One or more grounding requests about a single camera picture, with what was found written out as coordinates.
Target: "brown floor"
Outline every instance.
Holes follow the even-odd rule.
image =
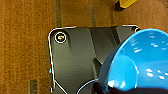
[[[167,0],[138,0],[122,12],[117,0],[0,0],[0,94],[50,94],[47,36],[55,27],[136,24],[168,32]]]

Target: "blue plastic object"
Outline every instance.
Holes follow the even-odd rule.
[[[121,91],[134,88],[168,90],[168,34],[157,29],[134,33],[105,60],[99,84]]]

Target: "white highlight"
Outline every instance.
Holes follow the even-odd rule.
[[[168,73],[165,73],[165,75],[168,75]]]
[[[153,45],[154,47],[158,47],[159,45]]]
[[[161,73],[161,71],[160,71],[160,70],[158,70],[158,73]]]
[[[167,50],[167,48],[162,48],[162,50]]]
[[[155,38],[155,36],[149,36],[149,38]]]
[[[124,88],[125,85],[126,85],[126,84],[125,84],[125,81],[123,81],[122,84],[121,84],[121,86],[120,86],[120,88]]]
[[[137,73],[139,74],[139,71],[138,71],[138,68],[137,68],[137,66],[135,66],[135,69],[136,69]]]
[[[147,73],[147,75],[148,75],[149,77],[153,77],[153,74],[152,74],[152,73]]]
[[[138,47],[134,48],[134,50],[138,49]]]
[[[52,93],[52,88],[50,88],[50,92]]]
[[[134,53],[140,52],[142,49],[135,50]]]
[[[159,76],[160,79],[165,79],[163,76]]]
[[[58,85],[58,87],[65,93],[65,94],[68,94],[66,91],[65,91],[65,89],[56,81],[56,80],[54,80],[55,81],[55,83]]]
[[[155,45],[156,43],[151,43],[151,45]]]
[[[152,70],[151,70],[151,69],[146,69],[146,71],[147,71],[147,72],[152,72]]]
[[[134,46],[136,43],[131,44],[131,46]]]
[[[112,80],[112,81],[109,81],[108,82],[108,85],[110,86],[110,87],[118,87],[118,81],[116,81],[116,80]]]
[[[60,34],[60,33],[63,34],[64,37],[65,37],[65,40],[62,41],[62,42],[58,41],[57,38],[56,38],[56,36],[57,36],[58,34]],[[55,35],[55,40],[56,40],[58,43],[64,43],[64,42],[66,41],[66,35],[65,35],[63,32],[57,32],[57,34]]]
[[[51,63],[51,69],[52,69],[52,79],[53,79],[53,88],[55,88],[55,78],[54,78],[54,64],[53,64],[53,59],[52,59],[52,51],[51,51],[51,40],[50,40],[50,36],[51,36],[51,33],[54,31],[54,30],[56,30],[56,29],[53,29],[50,33],[49,33],[49,35],[48,35],[48,41],[49,41],[49,49],[50,49],[50,63]]]

